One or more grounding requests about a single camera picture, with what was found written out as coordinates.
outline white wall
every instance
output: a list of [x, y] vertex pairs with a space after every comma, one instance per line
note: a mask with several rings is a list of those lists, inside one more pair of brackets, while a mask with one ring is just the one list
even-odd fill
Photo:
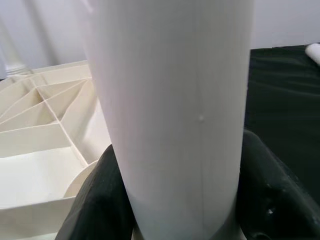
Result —
[[[86, 58], [69, 0], [0, 0], [0, 17], [30, 68]], [[320, 0], [255, 0], [252, 48], [320, 42], [319, 23]]]

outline white background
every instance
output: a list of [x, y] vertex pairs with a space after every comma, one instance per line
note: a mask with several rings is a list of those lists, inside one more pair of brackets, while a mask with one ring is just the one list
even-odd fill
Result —
[[[320, 42], [320, 0], [255, 0], [254, 10], [253, 49]], [[69, 0], [0, 0], [0, 18], [32, 69], [86, 59]]]

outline white post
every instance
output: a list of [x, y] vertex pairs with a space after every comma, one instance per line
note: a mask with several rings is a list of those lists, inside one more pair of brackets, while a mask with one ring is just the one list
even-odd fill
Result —
[[73, 1], [144, 239], [229, 233], [253, 0]]
[[7, 28], [0, 19], [0, 53], [7, 76], [29, 74], [30, 70], [22, 62]]

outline dark surface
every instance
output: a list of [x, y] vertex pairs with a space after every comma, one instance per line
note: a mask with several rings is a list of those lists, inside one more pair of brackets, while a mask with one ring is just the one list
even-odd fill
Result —
[[320, 238], [320, 208], [297, 177], [244, 131], [236, 216], [248, 240]]
[[56, 240], [130, 240], [134, 214], [112, 145], [87, 177]]
[[320, 204], [320, 67], [305, 46], [251, 51], [245, 126]]

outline black fabric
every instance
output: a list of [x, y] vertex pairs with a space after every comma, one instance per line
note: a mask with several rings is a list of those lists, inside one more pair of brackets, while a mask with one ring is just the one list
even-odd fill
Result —
[[251, 51], [245, 126], [320, 204], [320, 67], [305, 48]]
[[297, 177], [244, 131], [236, 216], [248, 240], [320, 238], [320, 208]]
[[135, 223], [112, 145], [77, 194], [56, 240], [130, 240]]

